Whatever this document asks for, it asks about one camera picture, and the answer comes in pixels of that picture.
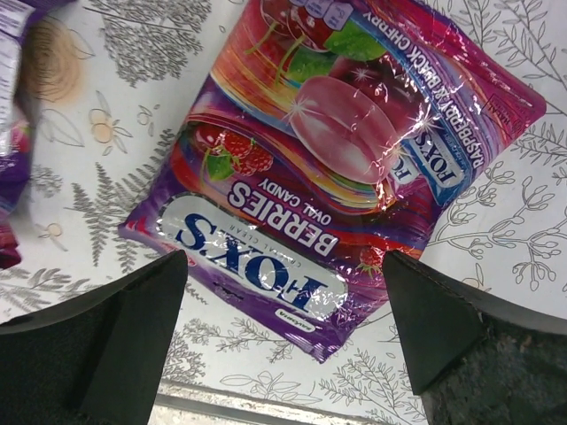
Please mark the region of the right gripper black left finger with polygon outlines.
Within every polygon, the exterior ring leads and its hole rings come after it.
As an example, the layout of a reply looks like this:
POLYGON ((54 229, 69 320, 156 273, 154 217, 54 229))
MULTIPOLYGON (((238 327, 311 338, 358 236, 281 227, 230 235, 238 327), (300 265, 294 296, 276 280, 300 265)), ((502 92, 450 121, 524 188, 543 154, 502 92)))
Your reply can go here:
POLYGON ((1 326, 3 424, 146 424, 188 277, 174 251, 1 326))

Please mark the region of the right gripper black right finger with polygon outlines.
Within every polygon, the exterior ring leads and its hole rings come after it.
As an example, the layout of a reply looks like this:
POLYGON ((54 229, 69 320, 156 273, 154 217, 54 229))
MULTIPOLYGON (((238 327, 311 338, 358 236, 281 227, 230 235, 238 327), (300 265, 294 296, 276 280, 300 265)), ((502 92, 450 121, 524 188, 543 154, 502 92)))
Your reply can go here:
POLYGON ((564 424, 566 321, 400 251, 383 273, 412 391, 430 424, 564 424))

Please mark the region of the purple white candy bag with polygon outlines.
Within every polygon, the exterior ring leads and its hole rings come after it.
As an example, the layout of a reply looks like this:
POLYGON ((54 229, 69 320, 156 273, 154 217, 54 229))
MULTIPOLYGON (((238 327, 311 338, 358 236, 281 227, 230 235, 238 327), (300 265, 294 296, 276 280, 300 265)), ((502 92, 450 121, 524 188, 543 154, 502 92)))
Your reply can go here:
POLYGON ((19 86, 57 102, 79 79, 79 58, 68 28, 49 16, 67 1, 1 3, 1 268, 20 263, 8 216, 30 177, 32 131, 17 101, 19 86))

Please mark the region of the purple Fox's berries bag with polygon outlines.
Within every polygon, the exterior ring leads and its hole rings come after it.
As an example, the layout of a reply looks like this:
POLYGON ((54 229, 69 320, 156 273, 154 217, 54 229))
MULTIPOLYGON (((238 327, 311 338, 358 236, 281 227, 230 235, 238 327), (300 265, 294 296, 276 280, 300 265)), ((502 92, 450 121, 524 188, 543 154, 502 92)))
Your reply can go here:
POLYGON ((251 1, 120 235, 319 361, 546 103, 420 1, 251 1))

